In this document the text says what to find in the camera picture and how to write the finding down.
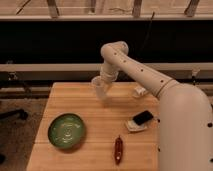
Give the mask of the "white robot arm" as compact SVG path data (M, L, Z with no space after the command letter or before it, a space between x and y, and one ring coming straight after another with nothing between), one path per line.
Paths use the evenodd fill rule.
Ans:
M123 41L101 47L106 83L124 71L159 100L158 171L213 171L213 110L198 87L180 83L128 56Z

